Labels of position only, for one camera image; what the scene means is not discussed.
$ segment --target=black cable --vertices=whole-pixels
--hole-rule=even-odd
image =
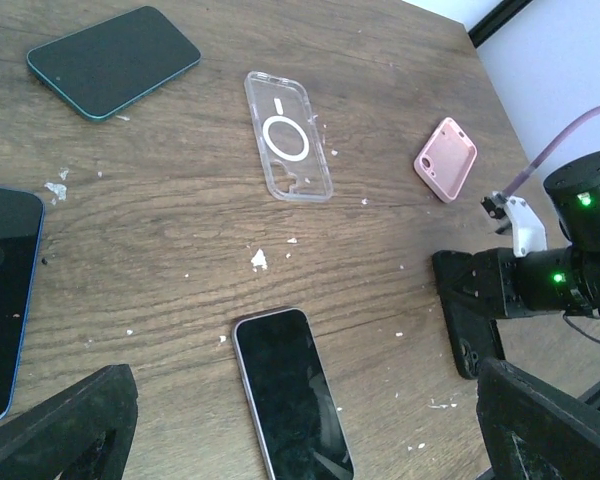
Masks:
[[[596,338],[596,337],[592,337],[591,335],[589,335],[587,332],[585,332],[584,330],[582,330],[580,327],[578,327],[575,323],[573,323],[569,317],[567,316],[567,314],[565,313],[564,315],[562,315],[562,319],[567,322],[567,325],[569,325],[571,328],[573,328],[576,332],[584,335],[585,337],[587,337],[589,340],[591,340],[592,342],[596,342],[598,345],[600,345],[600,339]]]

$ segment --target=white circle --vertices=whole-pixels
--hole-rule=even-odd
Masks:
[[[271,128],[271,125],[273,125],[276,122],[286,123],[287,125],[290,125],[293,128],[295,128],[296,131],[300,134],[300,136],[302,137],[302,143],[304,144],[304,147],[302,148],[302,151],[300,153],[298,153],[297,155],[289,155],[288,153],[284,153],[282,150],[275,146],[275,144],[271,140],[271,137],[269,136],[269,128]],[[309,155],[309,139],[307,138],[307,134],[304,133],[304,130],[302,130],[302,127],[300,127],[300,125],[298,125],[290,118],[283,117],[281,115],[274,115],[273,117],[267,118],[264,121],[264,125],[262,125],[262,136],[264,137],[264,141],[269,146],[271,151],[283,160],[287,160],[289,162],[300,162],[307,158],[307,155]]]

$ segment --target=wooden table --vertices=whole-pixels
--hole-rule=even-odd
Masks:
[[[462,26],[398,0],[153,4],[202,63],[125,111],[128,121],[92,124],[27,73],[25,54],[139,3],[0,2],[0,184],[47,204],[48,264],[10,416],[128,362],[140,417],[125,478],[264,478],[231,342],[219,337],[237,316],[296,305],[311,319],[357,478],[486,469],[475,383],[455,371],[429,257],[508,244],[478,200],[525,159]],[[308,90],[326,125],[329,202],[267,192],[243,89],[250,70]],[[444,205],[411,162],[448,115],[479,158]],[[67,186],[66,201],[51,204],[49,181]],[[522,194],[562,245],[539,186]],[[258,248],[269,268],[254,273]],[[558,317],[503,324],[502,335],[511,361],[569,393],[600,377],[600,347]]]

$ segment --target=white plastic part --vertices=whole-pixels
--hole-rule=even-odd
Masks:
[[[511,222],[513,254],[516,257],[547,249],[544,225],[524,198],[509,197],[504,211]]]

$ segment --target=black smartphone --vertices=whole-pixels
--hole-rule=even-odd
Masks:
[[[238,321],[233,343],[271,480],[351,480],[353,463],[307,316]]]
[[[27,53],[42,83],[102,121],[200,62],[200,51],[153,7],[141,7]]]
[[[0,419],[13,398],[43,216],[35,195],[0,188]]]

